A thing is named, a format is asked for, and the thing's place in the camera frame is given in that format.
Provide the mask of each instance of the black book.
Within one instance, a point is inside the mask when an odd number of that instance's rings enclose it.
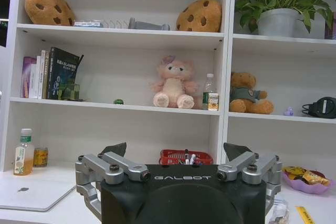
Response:
[[[80,59],[78,56],[52,47],[49,56],[47,99],[58,100],[61,87],[74,85]]]

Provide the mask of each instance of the screw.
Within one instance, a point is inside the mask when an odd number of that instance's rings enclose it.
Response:
[[[151,173],[150,172],[144,172],[141,174],[141,181],[147,181],[151,178]]]
[[[224,180],[226,180],[226,174],[225,173],[217,173],[217,178],[220,181],[224,181]]]
[[[247,169],[248,169],[250,172],[256,172],[257,169],[258,169],[258,166],[254,165],[254,164],[251,164],[251,165],[248,165],[248,166],[247,166]]]
[[[111,172],[115,172],[117,170],[119,170],[119,165],[117,165],[117,164],[110,165],[110,171]]]

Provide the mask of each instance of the juice bottle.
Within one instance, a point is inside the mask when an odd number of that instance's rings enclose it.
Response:
[[[15,148],[14,175],[28,175],[33,169],[35,148],[31,143],[31,139],[32,130],[21,129],[21,143]]]
[[[203,89],[203,102],[202,102],[203,110],[208,110],[208,94],[215,93],[215,92],[216,92],[216,87],[214,84],[214,74],[208,73],[206,75],[206,82],[204,84],[204,89]]]

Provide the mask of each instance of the plush toy ear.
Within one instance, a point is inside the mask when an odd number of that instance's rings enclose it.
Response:
[[[162,65],[168,65],[169,63],[172,63],[175,60],[175,56],[169,55],[162,59],[161,64]]]

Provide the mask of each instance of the purple bowl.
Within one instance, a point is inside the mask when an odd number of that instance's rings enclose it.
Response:
[[[307,185],[300,179],[289,179],[287,174],[284,172],[282,172],[282,177],[293,189],[303,191],[307,194],[323,194],[326,190],[335,184],[335,182],[332,180],[329,186],[324,186],[322,184]]]

